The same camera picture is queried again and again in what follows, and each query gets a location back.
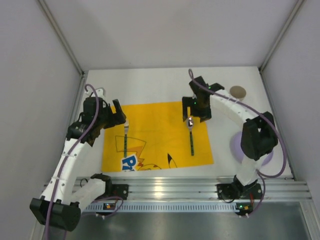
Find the green handled spoon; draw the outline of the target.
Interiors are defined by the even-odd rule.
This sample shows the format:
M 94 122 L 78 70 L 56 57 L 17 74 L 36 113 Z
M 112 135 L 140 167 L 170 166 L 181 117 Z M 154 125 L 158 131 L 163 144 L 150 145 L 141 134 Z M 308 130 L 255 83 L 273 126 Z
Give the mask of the green handled spoon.
M 195 152 L 194 152 L 194 142 L 193 142 L 193 132 L 192 132 L 193 127 L 194 127 L 193 118 L 188 117 L 186 124 L 187 124 L 187 128 L 189 130 L 190 153 L 191 153 L 191 156 L 194 156 Z

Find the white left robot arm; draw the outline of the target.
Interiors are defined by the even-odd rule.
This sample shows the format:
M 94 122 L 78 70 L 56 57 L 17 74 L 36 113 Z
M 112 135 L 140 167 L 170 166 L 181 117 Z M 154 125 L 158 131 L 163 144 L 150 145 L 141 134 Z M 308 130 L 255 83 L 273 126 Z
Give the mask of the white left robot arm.
M 84 186 L 73 192 L 78 171 L 87 160 L 86 153 L 94 146 L 101 130 L 126 121 L 119 101 L 112 102 L 114 110 L 102 97 L 87 97 L 79 118 L 68 127 L 56 170 L 41 196 L 33 198 L 29 205 L 41 225 L 72 232 L 91 203 L 127 199 L 129 186 L 113 184 L 111 177 L 102 173 L 93 174 Z

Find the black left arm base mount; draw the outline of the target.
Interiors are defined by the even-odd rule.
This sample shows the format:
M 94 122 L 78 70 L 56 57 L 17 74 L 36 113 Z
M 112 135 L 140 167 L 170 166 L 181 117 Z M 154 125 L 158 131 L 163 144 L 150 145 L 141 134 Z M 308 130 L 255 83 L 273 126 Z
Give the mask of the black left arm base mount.
M 106 186 L 103 193 L 98 195 L 94 201 L 104 200 L 108 197 L 120 197 L 123 200 L 127 200 L 129 195 L 129 185 L 128 184 L 112 184 L 111 186 Z

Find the lilac plastic plate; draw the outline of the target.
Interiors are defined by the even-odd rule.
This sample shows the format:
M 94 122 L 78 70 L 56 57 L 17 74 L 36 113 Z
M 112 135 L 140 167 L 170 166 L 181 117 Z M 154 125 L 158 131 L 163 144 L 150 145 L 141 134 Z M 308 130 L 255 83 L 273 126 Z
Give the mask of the lilac plastic plate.
M 241 148 L 241 138 L 242 138 L 242 132 L 239 131 L 231 138 L 231 140 L 229 142 L 231 154 L 233 155 L 235 160 L 237 162 L 239 162 L 240 164 L 242 163 L 244 156 L 245 156 L 245 154 Z M 272 160 L 273 155 L 274 155 L 274 152 L 272 151 L 271 153 L 264 156 L 262 166 L 267 165 Z

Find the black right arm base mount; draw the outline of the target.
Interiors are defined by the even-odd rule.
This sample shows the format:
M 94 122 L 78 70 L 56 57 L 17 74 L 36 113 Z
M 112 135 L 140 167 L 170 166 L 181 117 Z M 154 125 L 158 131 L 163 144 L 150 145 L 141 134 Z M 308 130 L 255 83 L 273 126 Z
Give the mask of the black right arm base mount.
M 262 188 L 259 183 L 242 186 L 235 183 L 220 183 L 216 186 L 218 199 L 225 202 L 235 200 L 260 200 L 262 197 Z

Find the beige paper cup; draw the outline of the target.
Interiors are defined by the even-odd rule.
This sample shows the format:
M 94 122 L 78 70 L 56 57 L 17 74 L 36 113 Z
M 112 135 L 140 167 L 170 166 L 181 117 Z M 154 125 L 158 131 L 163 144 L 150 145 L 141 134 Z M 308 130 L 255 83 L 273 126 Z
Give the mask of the beige paper cup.
M 239 85 L 234 85 L 229 89 L 229 94 L 237 99 L 238 101 L 242 102 L 245 97 L 247 96 L 247 91 L 245 88 Z

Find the green handled fork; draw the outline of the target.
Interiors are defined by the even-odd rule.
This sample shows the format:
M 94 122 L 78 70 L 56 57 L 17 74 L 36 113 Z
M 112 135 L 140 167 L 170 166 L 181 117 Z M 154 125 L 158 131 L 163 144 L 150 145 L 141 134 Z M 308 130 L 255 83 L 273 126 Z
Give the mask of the green handled fork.
M 127 142 L 128 142 L 128 132 L 129 132 L 129 121 L 126 120 L 124 123 L 124 147 L 123 147 L 123 157 L 127 157 Z

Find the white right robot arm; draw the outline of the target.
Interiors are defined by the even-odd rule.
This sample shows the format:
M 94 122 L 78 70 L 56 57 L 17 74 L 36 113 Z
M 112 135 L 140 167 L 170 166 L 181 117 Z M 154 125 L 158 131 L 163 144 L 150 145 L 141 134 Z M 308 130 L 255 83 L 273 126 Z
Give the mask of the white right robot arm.
M 268 111 L 253 114 L 222 85 L 208 85 L 201 76 L 192 78 L 189 86 L 193 96 L 182 98 L 182 120 L 189 123 L 194 117 L 205 122 L 211 119 L 212 109 L 216 109 L 240 126 L 244 157 L 232 186 L 240 192 L 252 188 L 258 179 L 257 171 L 278 145 L 273 115 Z

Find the yellow cartoon print placemat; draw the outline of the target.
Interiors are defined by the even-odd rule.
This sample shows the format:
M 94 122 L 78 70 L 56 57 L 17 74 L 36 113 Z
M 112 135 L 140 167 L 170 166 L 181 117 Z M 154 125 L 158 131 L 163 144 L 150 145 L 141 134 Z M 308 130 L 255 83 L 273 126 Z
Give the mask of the yellow cartoon print placemat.
M 101 170 L 130 172 L 212 165 L 214 157 L 205 122 L 193 117 L 194 156 L 190 134 L 182 118 L 182 103 L 160 102 L 122 106 L 129 121 L 127 157 L 124 158 L 124 126 L 104 132 Z

